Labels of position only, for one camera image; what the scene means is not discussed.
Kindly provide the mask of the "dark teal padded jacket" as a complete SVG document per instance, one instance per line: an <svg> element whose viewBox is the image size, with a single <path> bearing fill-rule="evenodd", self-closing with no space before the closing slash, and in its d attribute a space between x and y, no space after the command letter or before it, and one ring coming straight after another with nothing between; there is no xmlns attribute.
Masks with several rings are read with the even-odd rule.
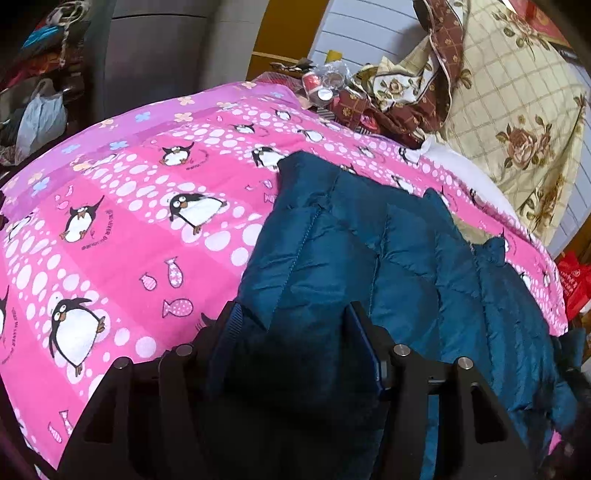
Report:
<svg viewBox="0 0 591 480"><path fill-rule="evenodd" d="M434 190L422 196L311 154L280 162L280 195L238 287L242 323L212 360L206 446L216 479L367 479L399 418L370 346L346 320L359 303L386 344L442 363L471 359L518 444L494 457L544 462L579 412L554 337L503 239L468 243Z"/></svg>

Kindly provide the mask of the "pile of colourful clothes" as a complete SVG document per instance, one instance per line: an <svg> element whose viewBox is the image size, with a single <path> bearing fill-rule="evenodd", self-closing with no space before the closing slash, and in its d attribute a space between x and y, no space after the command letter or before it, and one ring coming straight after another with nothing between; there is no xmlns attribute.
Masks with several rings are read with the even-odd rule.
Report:
<svg viewBox="0 0 591 480"><path fill-rule="evenodd" d="M35 158L79 129L84 100L84 35L90 23L90 1L62 1L41 20L1 73L1 167L13 169ZM63 93L67 112L64 133L22 162L15 159L21 118L37 84L44 78Z"/></svg>

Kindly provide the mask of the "pink penguin print bedsheet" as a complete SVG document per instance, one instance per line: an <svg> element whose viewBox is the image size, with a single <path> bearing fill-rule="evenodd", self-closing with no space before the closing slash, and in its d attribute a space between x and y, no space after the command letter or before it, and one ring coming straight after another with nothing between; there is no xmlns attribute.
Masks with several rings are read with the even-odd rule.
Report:
<svg viewBox="0 0 591 480"><path fill-rule="evenodd" d="M551 335L557 269L519 220L439 163L304 111L287 88L229 84L103 121L4 189L1 375L27 443L61 459L117 357L152 360L238 297L298 152L414 196L436 191L464 239L503 239Z"/></svg>

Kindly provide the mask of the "red plastic bag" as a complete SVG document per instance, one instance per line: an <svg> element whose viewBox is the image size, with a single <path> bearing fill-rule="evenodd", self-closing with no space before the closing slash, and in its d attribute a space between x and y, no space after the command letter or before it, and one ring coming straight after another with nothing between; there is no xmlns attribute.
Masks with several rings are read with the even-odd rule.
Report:
<svg viewBox="0 0 591 480"><path fill-rule="evenodd" d="M557 264L568 320L575 318L590 301L590 265L579 261L572 251Z"/></svg>

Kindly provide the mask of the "white pillow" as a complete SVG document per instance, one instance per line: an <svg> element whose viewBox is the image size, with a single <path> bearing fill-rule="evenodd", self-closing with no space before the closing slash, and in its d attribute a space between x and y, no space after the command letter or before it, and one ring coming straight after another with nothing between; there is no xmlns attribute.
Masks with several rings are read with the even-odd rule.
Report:
<svg viewBox="0 0 591 480"><path fill-rule="evenodd" d="M495 206L501 213L519 220L513 206L502 191L470 159L456 152L447 144L441 143L434 135L427 137L420 152L434 163L439 163L446 170L452 172L469 189L474 190L482 200Z"/></svg>

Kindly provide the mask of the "white plastic bag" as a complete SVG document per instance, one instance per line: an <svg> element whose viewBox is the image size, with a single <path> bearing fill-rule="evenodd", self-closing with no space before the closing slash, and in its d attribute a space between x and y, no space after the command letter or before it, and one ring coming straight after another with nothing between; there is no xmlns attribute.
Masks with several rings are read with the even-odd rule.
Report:
<svg viewBox="0 0 591 480"><path fill-rule="evenodd" d="M42 79L27 104L19 125L15 159L22 162L49 142L60 137L67 126L63 93L49 78Z"/></svg>

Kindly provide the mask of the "cream floral checked quilt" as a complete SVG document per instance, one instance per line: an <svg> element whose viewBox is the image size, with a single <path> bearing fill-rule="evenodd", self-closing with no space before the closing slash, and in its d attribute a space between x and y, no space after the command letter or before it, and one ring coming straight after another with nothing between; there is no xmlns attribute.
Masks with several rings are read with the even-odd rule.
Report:
<svg viewBox="0 0 591 480"><path fill-rule="evenodd" d="M477 165L544 244L580 166L586 88L561 55L499 1L419 1L425 38L353 84L385 132L436 136Z"/></svg>

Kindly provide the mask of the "red lidded jar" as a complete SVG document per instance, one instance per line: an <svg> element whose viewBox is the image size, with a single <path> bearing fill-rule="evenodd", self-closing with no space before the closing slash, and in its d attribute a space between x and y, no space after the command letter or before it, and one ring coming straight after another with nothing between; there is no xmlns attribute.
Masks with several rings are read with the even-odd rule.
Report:
<svg viewBox="0 0 591 480"><path fill-rule="evenodd" d="M324 106L332 101L334 97L332 90L325 87L321 76L314 71L305 73L301 82L303 82L304 92L312 104Z"/></svg>

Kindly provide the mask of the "grey wardrobe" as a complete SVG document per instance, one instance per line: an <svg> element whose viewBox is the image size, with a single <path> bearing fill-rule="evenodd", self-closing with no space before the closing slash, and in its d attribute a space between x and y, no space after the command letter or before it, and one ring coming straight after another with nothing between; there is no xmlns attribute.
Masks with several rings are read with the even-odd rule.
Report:
<svg viewBox="0 0 591 480"><path fill-rule="evenodd" d="M84 36L91 123L245 79L265 1L93 1Z"/></svg>

